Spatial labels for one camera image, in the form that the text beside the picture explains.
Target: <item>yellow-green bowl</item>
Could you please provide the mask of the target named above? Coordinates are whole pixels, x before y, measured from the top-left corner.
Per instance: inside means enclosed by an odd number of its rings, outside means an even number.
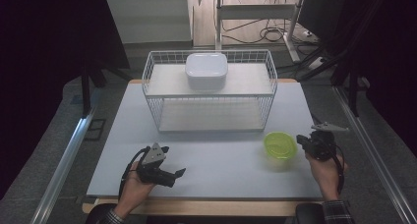
[[[277,159],[289,159],[297,154],[297,144],[287,133],[274,132],[264,137],[264,147],[267,154]]]

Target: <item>white container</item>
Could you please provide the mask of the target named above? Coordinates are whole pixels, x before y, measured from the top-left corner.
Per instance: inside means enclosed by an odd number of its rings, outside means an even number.
[[[185,72],[193,90],[213,91],[224,88],[227,58],[221,53],[195,53],[187,57]]]

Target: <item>hand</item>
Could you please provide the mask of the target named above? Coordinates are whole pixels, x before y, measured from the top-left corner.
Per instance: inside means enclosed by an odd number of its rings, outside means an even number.
[[[144,184],[136,172],[138,161],[134,162],[126,178],[125,186],[123,187],[122,195],[119,203],[114,208],[114,213],[125,219],[129,213],[139,206],[152,191],[155,184]]]
[[[310,162],[313,177],[319,184],[323,198],[326,201],[339,200],[339,195],[337,192],[339,178],[337,173],[337,167],[333,159],[329,159],[327,161],[317,160],[307,152],[306,158]],[[344,167],[343,171],[345,171],[347,169],[347,164],[344,163],[343,159],[339,155],[337,155],[337,159],[340,161],[340,164],[344,165],[342,165],[342,167]]]

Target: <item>wall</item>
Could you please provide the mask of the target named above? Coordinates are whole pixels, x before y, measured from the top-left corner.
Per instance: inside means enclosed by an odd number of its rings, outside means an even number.
[[[126,43],[190,41],[187,0],[107,0]]]

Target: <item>robotic hand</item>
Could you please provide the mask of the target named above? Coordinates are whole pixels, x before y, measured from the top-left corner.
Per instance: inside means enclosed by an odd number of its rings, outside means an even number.
[[[176,171],[174,174],[162,171],[159,168],[163,160],[166,158],[165,153],[168,152],[168,149],[169,147],[167,146],[160,147],[158,143],[154,143],[152,147],[147,146],[146,148],[141,149],[126,167],[126,170],[122,176],[122,181],[120,183],[119,197],[122,195],[125,180],[129,172],[131,172],[130,168],[132,163],[135,162],[135,159],[141,153],[144,155],[142,155],[141,159],[139,160],[139,165],[136,169],[136,172],[138,173],[141,181],[143,183],[154,183],[157,185],[172,188],[174,186],[175,180],[184,175],[185,168]]]
[[[337,145],[334,141],[332,132],[343,132],[348,131],[348,129],[339,128],[338,126],[328,123],[314,125],[312,128],[316,130],[311,133],[310,138],[297,135],[297,142],[303,146],[303,149],[306,152],[318,160],[327,161],[331,158],[334,160],[339,175],[337,191],[341,193],[344,183],[343,167],[336,156]]]

